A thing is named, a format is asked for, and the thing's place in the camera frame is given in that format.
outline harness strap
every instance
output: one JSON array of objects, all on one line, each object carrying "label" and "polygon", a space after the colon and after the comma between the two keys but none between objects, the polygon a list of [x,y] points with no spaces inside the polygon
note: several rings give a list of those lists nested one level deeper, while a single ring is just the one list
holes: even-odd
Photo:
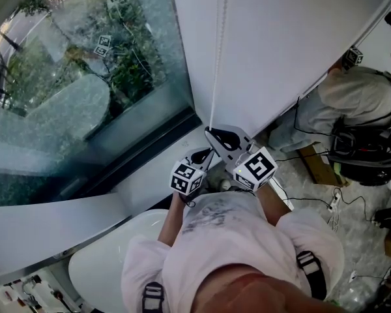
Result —
[{"label": "harness strap", "polygon": [[327,295],[325,274],[321,269],[321,263],[314,254],[305,250],[297,255],[297,264],[306,274],[311,288],[311,296],[316,299],[325,300]]}]

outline fiducial marker cube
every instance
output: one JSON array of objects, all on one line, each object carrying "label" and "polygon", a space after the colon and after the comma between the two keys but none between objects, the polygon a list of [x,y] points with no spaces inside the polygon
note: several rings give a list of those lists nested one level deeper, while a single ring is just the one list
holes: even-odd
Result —
[{"label": "fiducial marker cube", "polygon": [[169,186],[188,196],[201,186],[205,175],[204,171],[189,166],[185,160],[177,161],[171,172]]},{"label": "fiducial marker cube", "polygon": [[343,67],[346,70],[348,70],[353,66],[359,65],[364,58],[364,54],[361,51],[359,51],[357,48],[352,46],[351,48],[349,48],[349,50],[346,51],[344,57],[345,59],[344,59]]},{"label": "fiducial marker cube", "polygon": [[233,179],[242,186],[256,191],[269,181],[277,168],[267,149],[262,147],[233,170]]}]

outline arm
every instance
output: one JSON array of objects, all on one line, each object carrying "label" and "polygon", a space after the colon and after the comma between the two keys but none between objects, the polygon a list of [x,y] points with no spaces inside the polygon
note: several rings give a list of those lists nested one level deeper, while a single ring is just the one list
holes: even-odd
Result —
[{"label": "arm", "polygon": [[336,233],[311,209],[295,209],[281,217],[276,228],[292,240],[297,252],[309,250],[320,260],[330,293],[345,265],[345,253]]},{"label": "arm", "polygon": [[[171,247],[146,238],[144,235],[133,237],[124,258],[121,289],[125,312],[142,312],[142,293],[146,284],[162,282],[162,268]],[[167,300],[163,302],[164,312]]]},{"label": "arm", "polygon": [[268,222],[275,226],[279,219],[291,212],[288,206],[282,201],[277,193],[272,189],[269,183],[265,184],[256,192],[256,196],[261,202],[263,212]]},{"label": "arm", "polygon": [[343,56],[341,56],[328,70],[327,72],[330,73],[332,70],[338,69],[341,70],[341,61]]},{"label": "arm", "polygon": [[179,193],[174,192],[172,195],[171,207],[169,208],[167,218],[162,226],[158,241],[172,247],[182,226],[184,208],[185,204],[181,200]]}]

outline shoulder strap buckle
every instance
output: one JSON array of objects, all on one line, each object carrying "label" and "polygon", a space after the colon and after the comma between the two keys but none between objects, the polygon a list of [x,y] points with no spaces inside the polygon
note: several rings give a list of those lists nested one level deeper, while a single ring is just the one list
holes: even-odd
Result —
[{"label": "shoulder strap buckle", "polygon": [[161,284],[158,282],[146,284],[142,295],[142,312],[162,313],[164,299],[164,287]]}]

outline black bag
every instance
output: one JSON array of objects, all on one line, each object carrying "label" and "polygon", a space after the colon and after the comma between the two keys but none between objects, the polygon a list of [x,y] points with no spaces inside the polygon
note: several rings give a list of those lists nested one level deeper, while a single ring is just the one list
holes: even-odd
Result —
[{"label": "black bag", "polygon": [[[391,77],[375,73],[391,83]],[[391,181],[391,126],[368,126],[389,116],[391,113],[357,125],[345,125],[342,120],[335,124],[328,159],[337,174],[366,186]]]}]

